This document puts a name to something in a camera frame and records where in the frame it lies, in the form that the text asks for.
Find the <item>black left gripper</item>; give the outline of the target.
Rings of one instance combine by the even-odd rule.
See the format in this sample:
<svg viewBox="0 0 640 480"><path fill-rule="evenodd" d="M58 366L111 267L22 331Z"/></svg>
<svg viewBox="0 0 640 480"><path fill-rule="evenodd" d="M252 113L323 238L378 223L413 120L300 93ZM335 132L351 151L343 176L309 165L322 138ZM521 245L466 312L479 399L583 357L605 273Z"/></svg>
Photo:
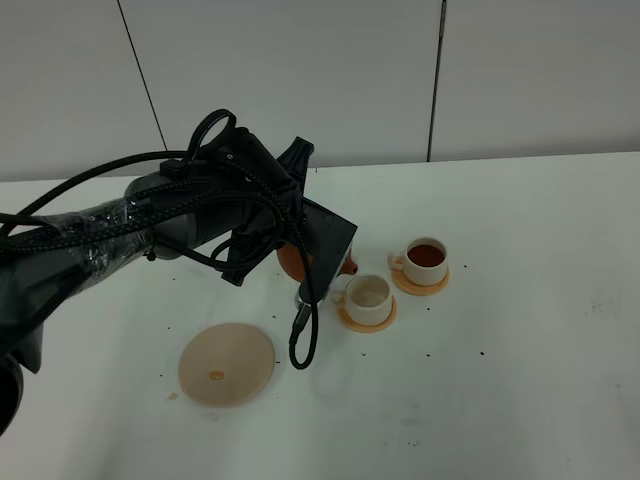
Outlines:
<svg viewBox="0 0 640 480"><path fill-rule="evenodd" d="M321 242L353 240L355 224L303 196L313 152L311 142L296 137L274 158L244 127L225 128L199 145L199 158L221 174L225 185L239 182L229 196L249 205L247 216L232 222L230 239L204 259L224 279L240 286L259 262L285 243L298 249L308 274L308 256Z"/></svg>

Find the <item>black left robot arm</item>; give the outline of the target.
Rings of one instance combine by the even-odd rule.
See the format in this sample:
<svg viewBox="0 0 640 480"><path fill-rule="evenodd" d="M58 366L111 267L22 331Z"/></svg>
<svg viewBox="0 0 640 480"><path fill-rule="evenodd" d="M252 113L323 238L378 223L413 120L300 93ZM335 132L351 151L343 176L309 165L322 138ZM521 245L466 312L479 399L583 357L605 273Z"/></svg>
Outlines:
<svg viewBox="0 0 640 480"><path fill-rule="evenodd" d="M354 273L356 226L304 195L313 151L296 139L273 156L225 112L206 120L183 151L124 157L65 181L1 218L1 424L22 401L25 371L42 363L43 325L67 299L139 258L186 257L241 286L273 251L291 246L303 277L290 343L319 329L318 306L333 280ZM110 171L157 161L125 194L79 212L42 215L72 188Z"/></svg>

